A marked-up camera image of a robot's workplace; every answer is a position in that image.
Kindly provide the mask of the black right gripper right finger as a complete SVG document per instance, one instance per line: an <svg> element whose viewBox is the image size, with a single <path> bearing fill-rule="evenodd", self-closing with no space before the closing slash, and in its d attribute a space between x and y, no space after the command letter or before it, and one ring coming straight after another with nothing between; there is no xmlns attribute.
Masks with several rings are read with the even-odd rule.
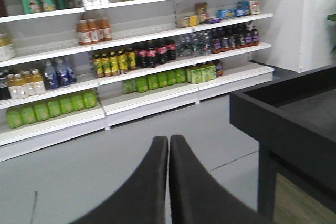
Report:
<svg viewBox="0 0 336 224"><path fill-rule="evenodd" d="M169 191L173 223L269 223L202 165L182 135L170 138Z"/></svg>

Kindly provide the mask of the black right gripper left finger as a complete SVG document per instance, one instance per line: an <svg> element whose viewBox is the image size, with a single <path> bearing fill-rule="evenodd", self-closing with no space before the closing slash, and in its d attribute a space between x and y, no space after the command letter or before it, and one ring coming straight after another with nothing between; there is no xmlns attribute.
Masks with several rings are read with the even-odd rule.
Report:
<svg viewBox="0 0 336 224"><path fill-rule="evenodd" d="M127 181L74 223L165 223L167 159L167 137L154 137Z"/></svg>

